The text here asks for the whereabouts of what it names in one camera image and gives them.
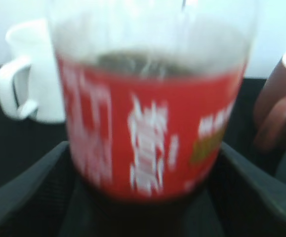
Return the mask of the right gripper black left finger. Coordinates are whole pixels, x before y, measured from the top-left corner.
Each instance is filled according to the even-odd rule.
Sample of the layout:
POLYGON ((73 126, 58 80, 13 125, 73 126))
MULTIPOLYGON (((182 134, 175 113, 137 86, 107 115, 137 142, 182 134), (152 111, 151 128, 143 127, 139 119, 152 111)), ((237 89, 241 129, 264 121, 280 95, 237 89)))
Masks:
POLYGON ((74 190, 67 141, 0 187, 0 237, 56 237, 74 190))

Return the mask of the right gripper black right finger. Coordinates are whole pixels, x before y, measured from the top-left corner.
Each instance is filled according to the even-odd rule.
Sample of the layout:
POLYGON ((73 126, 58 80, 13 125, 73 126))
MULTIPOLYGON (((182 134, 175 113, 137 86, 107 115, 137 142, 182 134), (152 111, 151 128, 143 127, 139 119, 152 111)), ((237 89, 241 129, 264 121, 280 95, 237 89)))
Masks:
POLYGON ((229 236, 286 237, 286 185, 225 143, 219 186, 229 236))

